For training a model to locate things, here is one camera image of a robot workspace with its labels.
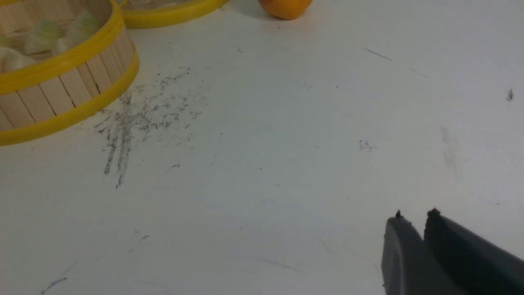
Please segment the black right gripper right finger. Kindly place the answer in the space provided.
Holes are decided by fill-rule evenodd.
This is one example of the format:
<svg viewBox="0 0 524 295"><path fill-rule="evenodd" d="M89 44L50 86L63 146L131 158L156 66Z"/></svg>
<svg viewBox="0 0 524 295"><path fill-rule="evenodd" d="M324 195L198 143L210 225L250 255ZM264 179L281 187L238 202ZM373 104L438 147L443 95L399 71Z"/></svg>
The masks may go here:
<svg viewBox="0 0 524 295"><path fill-rule="evenodd" d="M453 282L470 295L522 295L524 263L444 217L427 213L424 243Z"/></svg>

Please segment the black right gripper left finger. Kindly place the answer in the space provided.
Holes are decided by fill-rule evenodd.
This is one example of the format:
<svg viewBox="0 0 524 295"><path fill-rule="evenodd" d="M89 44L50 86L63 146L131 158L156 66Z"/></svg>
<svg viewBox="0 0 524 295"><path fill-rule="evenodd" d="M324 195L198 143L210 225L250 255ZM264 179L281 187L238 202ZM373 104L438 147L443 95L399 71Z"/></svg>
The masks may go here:
<svg viewBox="0 0 524 295"><path fill-rule="evenodd" d="M466 295L439 266L412 223L388 218L381 270L386 295Z"/></svg>

